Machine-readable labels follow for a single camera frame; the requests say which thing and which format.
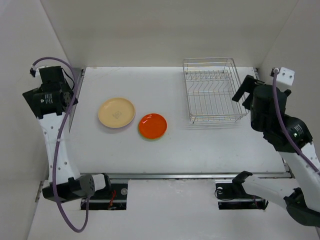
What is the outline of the beige plate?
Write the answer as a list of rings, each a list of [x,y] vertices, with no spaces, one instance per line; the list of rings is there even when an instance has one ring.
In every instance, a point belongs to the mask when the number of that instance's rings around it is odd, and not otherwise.
[[[101,124],[116,127],[131,123],[136,115],[136,108],[131,101],[123,97],[110,98],[98,109]]]

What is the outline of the pink plate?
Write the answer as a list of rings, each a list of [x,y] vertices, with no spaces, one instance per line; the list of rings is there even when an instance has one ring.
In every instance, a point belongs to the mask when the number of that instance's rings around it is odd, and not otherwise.
[[[125,125],[120,125],[120,126],[115,126],[115,127],[112,127],[112,126],[109,126],[109,125],[105,125],[105,124],[102,124],[100,123],[99,124],[102,128],[105,128],[107,130],[112,130],[112,131],[122,131],[128,127],[130,127],[132,125],[132,123],[128,123],[128,124],[125,124]]]

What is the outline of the orange plate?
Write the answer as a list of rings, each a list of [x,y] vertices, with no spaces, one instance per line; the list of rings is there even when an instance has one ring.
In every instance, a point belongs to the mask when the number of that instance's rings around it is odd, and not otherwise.
[[[168,124],[166,119],[158,113],[149,113],[141,118],[138,130],[148,138],[155,138],[166,132]]]

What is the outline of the green plate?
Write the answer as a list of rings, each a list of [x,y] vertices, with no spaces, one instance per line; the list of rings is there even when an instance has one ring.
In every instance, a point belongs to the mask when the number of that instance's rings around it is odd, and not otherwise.
[[[145,135],[143,135],[142,132],[139,131],[138,133],[139,133],[139,136],[140,136],[144,141],[149,141],[149,142],[158,141],[159,139],[161,139],[161,138],[166,134],[166,132],[163,132],[162,134],[157,135],[157,136],[154,137],[154,138],[148,138],[148,137],[146,137]]]

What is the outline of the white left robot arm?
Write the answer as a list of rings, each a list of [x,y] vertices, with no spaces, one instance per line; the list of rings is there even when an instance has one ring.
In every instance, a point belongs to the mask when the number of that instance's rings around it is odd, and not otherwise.
[[[38,120],[44,135],[49,165],[49,185],[42,190],[43,197],[61,203],[111,195],[112,186],[106,173],[81,175],[77,169],[70,145],[70,111],[78,100],[60,66],[31,67],[30,74],[41,79],[38,88],[22,95]]]

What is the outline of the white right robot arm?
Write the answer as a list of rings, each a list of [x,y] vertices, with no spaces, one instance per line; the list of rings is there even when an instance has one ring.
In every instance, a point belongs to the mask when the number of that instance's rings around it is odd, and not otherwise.
[[[320,160],[307,125],[286,114],[287,98],[291,94],[295,72],[285,67],[273,68],[272,84],[247,75],[232,100],[238,102],[244,93],[243,106],[250,111],[251,128],[263,134],[275,151],[288,164],[299,186],[285,189],[243,171],[232,180],[232,193],[258,196],[283,209],[299,224],[320,226]]]

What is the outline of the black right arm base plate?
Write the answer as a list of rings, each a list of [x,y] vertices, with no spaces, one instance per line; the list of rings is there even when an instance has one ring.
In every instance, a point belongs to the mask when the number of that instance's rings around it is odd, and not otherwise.
[[[214,196],[218,200],[219,210],[262,210],[269,202],[256,195],[244,192],[240,186],[232,182],[218,182],[215,184]]]

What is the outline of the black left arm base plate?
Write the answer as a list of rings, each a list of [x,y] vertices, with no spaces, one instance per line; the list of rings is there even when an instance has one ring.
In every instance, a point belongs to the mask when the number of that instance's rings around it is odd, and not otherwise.
[[[122,211],[127,209],[128,183],[111,184],[111,190],[99,190],[90,198],[90,211]]]

